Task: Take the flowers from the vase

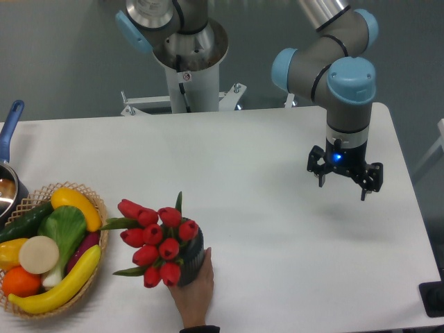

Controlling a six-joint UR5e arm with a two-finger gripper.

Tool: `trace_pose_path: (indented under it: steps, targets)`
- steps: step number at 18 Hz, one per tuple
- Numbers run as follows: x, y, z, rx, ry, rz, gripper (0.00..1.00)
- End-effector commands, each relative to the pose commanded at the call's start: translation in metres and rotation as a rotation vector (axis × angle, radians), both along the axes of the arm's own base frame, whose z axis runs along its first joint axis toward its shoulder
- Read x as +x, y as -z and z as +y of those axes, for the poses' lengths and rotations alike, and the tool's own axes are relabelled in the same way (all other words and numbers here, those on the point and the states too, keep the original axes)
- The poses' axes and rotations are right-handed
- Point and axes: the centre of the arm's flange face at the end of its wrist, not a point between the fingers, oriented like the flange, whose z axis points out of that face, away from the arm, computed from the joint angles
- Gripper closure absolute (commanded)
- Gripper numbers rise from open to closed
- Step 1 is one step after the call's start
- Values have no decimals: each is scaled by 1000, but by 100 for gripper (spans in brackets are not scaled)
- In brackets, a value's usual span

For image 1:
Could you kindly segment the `person's bare hand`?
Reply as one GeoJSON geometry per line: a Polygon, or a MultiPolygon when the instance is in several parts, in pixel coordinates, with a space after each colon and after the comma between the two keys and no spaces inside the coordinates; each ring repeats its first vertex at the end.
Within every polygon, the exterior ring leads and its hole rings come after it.
{"type": "Polygon", "coordinates": [[[169,291],[184,329],[205,326],[206,315],[214,292],[212,249],[205,250],[203,264],[192,283],[184,287],[169,287],[169,291]]]}

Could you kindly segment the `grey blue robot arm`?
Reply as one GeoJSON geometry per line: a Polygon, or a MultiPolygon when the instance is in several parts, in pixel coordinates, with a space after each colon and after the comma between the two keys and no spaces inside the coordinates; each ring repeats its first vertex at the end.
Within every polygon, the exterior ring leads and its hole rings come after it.
{"type": "MultiPolygon", "coordinates": [[[[377,192],[383,166],[366,162],[374,66],[362,58],[379,26],[347,1],[301,1],[318,39],[302,51],[284,49],[271,67],[273,84],[324,108],[326,143],[311,149],[307,170],[320,184],[329,173],[351,178],[362,194],[377,192]]],[[[115,16],[130,45],[164,67],[175,113],[219,111],[219,65],[228,51],[224,28],[208,15],[206,1],[127,1],[115,16]]]]}

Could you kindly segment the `dark sleeve forearm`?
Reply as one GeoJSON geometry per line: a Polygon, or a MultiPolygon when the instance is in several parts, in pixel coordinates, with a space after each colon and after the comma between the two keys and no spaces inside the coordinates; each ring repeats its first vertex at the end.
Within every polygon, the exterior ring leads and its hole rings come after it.
{"type": "Polygon", "coordinates": [[[184,327],[179,333],[219,333],[220,327],[215,325],[198,325],[193,327],[184,327]]]}

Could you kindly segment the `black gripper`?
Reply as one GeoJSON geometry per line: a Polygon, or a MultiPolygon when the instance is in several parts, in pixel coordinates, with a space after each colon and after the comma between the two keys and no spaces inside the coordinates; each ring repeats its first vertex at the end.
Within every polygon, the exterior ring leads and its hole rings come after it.
{"type": "Polygon", "coordinates": [[[333,172],[346,177],[353,177],[361,187],[361,201],[369,193],[379,192],[384,181],[384,165],[380,162],[367,164],[367,142],[353,148],[344,148],[342,143],[326,139],[325,151],[320,146],[313,146],[309,152],[307,170],[318,179],[318,186],[323,187],[326,175],[333,172]]]}

